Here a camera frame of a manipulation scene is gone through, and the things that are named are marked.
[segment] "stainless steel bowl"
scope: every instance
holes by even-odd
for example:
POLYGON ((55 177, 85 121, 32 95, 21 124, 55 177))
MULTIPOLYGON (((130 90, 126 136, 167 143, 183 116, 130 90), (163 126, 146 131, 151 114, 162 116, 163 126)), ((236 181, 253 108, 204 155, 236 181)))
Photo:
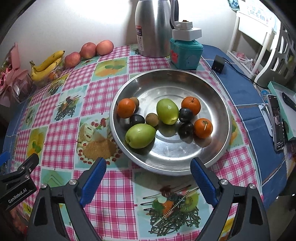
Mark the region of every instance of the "stainless steel bowl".
POLYGON ((110 126, 119 148, 137 165, 158 174, 182 176, 190 174, 192 158, 199 157, 209 167, 225 153, 232 125, 226 102, 205 80, 186 71, 158 69, 137 75, 118 91, 110 109, 110 126), (213 124, 213 132, 207 139, 193 136, 181 140, 177 133, 181 122, 172 126, 159 123, 151 144, 143 149, 132 149, 125 141, 128 119, 118 117, 116 105, 117 101, 132 96, 139 99, 137 114, 144 118, 156 113, 156 104, 163 98, 171 99, 181 108, 185 97, 196 97, 201 111, 192 123, 198 118, 207 118, 213 124))

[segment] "kettle label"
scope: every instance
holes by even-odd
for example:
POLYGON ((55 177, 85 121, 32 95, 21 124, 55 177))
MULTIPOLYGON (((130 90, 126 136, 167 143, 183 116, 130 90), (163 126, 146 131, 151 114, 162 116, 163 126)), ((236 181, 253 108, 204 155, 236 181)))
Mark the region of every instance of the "kettle label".
POLYGON ((142 27, 136 25, 138 49, 144 51, 142 27))

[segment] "remote control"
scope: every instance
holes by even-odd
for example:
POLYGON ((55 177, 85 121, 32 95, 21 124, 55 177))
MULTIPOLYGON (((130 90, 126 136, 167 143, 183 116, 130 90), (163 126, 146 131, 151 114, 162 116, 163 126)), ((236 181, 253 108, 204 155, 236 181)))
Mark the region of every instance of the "remote control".
POLYGON ((282 92, 283 101, 290 106, 294 111, 296 111, 296 104, 291 100, 289 96, 287 96, 284 92, 282 92))

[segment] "screw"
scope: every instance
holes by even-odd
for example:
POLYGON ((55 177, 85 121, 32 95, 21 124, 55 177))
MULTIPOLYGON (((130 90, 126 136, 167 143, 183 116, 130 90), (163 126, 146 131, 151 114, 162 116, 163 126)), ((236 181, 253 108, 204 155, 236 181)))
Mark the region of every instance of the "screw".
POLYGON ((69 184, 70 185, 75 185, 77 183, 77 180, 76 179, 71 179, 70 181, 69 181, 69 184))
POLYGON ((40 185, 40 188, 41 189, 45 189, 47 187, 47 184, 46 183, 42 183, 41 185, 40 185))
POLYGON ((256 186, 253 183, 249 184, 249 187, 252 188, 252 189, 256 189, 256 186))
POLYGON ((221 180, 220 180, 220 183, 221 183, 222 185, 227 185, 227 184, 228 184, 228 181, 227 181, 226 179, 221 179, 221 180))

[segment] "clear container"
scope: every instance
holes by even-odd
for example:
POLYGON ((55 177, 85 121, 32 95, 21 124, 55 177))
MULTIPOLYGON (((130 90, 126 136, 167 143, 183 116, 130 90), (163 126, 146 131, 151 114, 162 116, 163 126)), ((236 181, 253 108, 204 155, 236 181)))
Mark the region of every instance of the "clear container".
POLYGON ((36 90, 31 77, 27 74, 24 79, 16 79, 12 84, 12 96, 18 103, 26 101, 36 90))
POLYGON ((36 86, 42 88, 51 83, 52 81, 56 80, 57 78, 59 78, 64 69, 64 61, 62 59, 60 63, 46 77, 39 81, 33 81, 33 83, 36 86))

